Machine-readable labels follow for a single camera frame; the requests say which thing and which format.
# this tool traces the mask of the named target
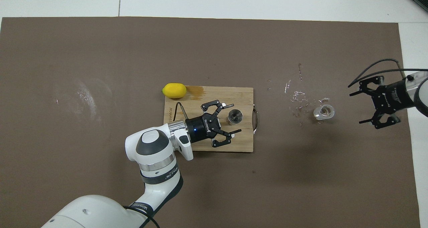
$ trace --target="brown paper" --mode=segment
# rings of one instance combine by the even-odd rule
[[[253,87],[259,124],[254,153],[177,155],[184,185],[161,227],[419,227],[406,112],[358,124],[373,104],[346,87],[402,59],[397,24],[3,18],[0,56],[1,227],[40,227],[79,196],[141,196],[124,140],[162,125],[169,82]],[[319,124],[322,98],[336,114]]]

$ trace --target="white floor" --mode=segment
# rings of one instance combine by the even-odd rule
[[[411,0],[0,0],[0,17],[119,15],[398,22],[404,67],[428,64],[428,12]],[[428,228],[428,118],[414,108],[408,114],[421,227]]]

